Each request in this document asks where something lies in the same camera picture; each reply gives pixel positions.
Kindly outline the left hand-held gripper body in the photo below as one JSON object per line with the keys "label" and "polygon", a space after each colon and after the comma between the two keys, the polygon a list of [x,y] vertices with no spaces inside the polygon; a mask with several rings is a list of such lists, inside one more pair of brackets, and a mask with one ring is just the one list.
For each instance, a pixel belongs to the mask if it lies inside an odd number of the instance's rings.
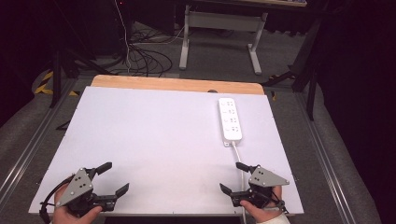
{"label": "left hand-held gripper body", "polygon": [[71,177],[66,190],[55,207],[65,206],[73,215],[78,217],[86,215],[96,206],[100,206],[103,212],[113,211],[118,197],[116,195],[98,196],[95,194],[92,183],[95,176],[95,168],[80,168]]}

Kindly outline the white table board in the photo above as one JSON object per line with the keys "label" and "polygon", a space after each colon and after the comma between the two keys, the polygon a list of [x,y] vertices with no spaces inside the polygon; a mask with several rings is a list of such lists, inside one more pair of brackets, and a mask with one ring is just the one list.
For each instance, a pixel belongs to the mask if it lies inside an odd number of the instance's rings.
{"label": "white table board", "polygon": [[33,198],[41,202],[81,167],[112,162],[93,180],[99,195],[129,184],[116,216],[237,216],[219,184],[238,191],[248,174],[235,162],[261,165],[292,180],[269,101],[264,95],[236,94],[243,138],[223,145],[218,93],[88,87],[83,92],[50,166]]}

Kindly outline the person's left hand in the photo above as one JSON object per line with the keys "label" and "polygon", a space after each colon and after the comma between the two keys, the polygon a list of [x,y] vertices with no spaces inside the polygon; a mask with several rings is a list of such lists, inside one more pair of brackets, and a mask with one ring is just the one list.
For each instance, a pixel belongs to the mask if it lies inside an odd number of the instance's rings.
{"label": "person's left hand", "polygon": [[83,217],[75,217],[65,206],[56,207],[53,212],[52,224],[92,224],[101,212],[102,208],[96,206]]}

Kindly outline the black tripod stand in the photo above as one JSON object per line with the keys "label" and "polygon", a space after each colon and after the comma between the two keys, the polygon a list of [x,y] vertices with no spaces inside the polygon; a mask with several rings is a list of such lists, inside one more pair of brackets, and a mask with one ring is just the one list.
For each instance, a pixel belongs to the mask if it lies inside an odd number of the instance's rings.
{"label": "black tripod stand", "polygon": [[290,66],[290,70],[262,83],[263,87],[272,87],[288,78],[295,77],[294,82],[291,84],[291,89],[294,92],[302,92],[306,86],[309,86],[305,111],[311,120],[314,119],[313,109],[317,85],[317,75],[315,72],[312,50],[315,46],[321,22],[322,19],[315,19],[313,22],[293,64]]}

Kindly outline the yellow black floor tape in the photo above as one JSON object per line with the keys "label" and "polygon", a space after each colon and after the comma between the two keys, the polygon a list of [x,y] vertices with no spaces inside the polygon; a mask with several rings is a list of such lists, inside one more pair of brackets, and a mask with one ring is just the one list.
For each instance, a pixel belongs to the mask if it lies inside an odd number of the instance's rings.
{"label": "yellow black floor tape", "polygon": [[35,89],[35,94],[52,95],[54,90],[49,86],[50,80],[53,77],[53,72],[49,70],[41,79],[38,87]]}

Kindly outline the metal floor rail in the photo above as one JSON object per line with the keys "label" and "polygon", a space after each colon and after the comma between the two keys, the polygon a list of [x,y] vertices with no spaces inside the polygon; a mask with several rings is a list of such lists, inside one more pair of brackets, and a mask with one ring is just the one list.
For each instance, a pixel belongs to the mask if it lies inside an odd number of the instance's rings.
{"label": "metal floor rail", "polygon": [[20,183],[76,82],[64,82],[55,106],[50,106],[52,95],[38,94],[0,128],[0,206],[7,203]]}
{"label": "metal floor rail", "polygon": [[356,220],[352,215],[347,202],[346,195],[342,190],[340,182],[327,154],[326,148],[323,145],[322,139],[319,135],[316,123],[310,119],[308,113],[306,112],[304,96],[301,93],[296,93],[295,98],[304,115],[304,122],[306,123],[310,135],[313,138],[318,162],[326,178],[332,198],[335,202],[338,213],[340,214],[340,218],[342,219],[343,224],[356,224]]}

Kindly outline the black metal stand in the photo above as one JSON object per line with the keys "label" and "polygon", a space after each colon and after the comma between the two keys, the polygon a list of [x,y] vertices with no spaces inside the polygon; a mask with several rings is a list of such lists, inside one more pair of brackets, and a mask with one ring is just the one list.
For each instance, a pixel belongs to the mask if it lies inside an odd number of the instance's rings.
{"label": "black metal stand", "polygon": [[50,108],[54,108],[61,100],[62,94],[62,71],[68,78],[77,78],[79,76],[77,61],[85,64],[92,70],[103,75],[110,75],[110,72],[75,50],[69,48],[56,49],[52,54],[52,100]]}

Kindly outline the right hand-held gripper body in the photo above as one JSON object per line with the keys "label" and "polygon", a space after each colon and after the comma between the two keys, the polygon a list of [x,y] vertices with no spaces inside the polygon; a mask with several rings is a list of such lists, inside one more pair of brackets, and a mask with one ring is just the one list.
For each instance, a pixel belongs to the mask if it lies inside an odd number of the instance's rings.
{"label": "right hand-held gripper body", "polygon": [[[260,165],[249,166],[249,168],[251,173],[251,177],[248,179],[249,188],[231,193],[234,207],[240,206],[241,201],[248,201],[258,208],[264,208],[272,201],[273,187],[285,186],[290,183],[287,179],[262,168]],[[279,209],[284,209],[285,203],[283,200],[279,200],[276,206]]]}

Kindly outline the grey metal desk frame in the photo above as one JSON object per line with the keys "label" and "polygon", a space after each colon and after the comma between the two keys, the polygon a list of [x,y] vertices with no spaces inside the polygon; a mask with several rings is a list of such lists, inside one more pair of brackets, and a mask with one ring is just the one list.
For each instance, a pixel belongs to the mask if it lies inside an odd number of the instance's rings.
{"label": "grey metal desk frame", "polygon": [[178,66],[179,69],[185,70],[187,68],[190,44],[189,30],[191,27],[223,29],[255,33],[254,41],[250,44],[247,44],[247,51],[251,60],[254,73],[257,76],[260,75],[262,73],[262,69],[256,50],[261,40],[267,16],[267,13],[262,13],[260,17],[249,17],[242,15],[196,12],[191,10],[191,5],[186,5],[184,9],[184,36]]}

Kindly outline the person's right hand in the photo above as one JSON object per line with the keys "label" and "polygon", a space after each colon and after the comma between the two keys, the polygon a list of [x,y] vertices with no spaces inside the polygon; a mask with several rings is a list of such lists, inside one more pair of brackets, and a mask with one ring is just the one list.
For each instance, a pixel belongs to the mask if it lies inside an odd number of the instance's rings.
{"label": "person's right hand", "polygon": [[258,208],[248,201],[241,201],[240,204],[245,210],[254,217],[257,223],[262,223],[276,218],[282,214],[276,204],[282,198],[282,188],[280,186],[273,187],[272,201],[270,201],[264,208]]}

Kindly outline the white power strip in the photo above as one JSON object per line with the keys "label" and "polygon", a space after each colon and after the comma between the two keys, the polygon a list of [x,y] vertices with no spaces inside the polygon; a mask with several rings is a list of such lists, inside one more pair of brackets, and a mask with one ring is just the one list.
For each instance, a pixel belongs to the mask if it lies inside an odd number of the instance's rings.
{"label": "white power strip", "polygon": [[218,108],[223,145],[238,144],[243,135],[234,99],[219,98]]}

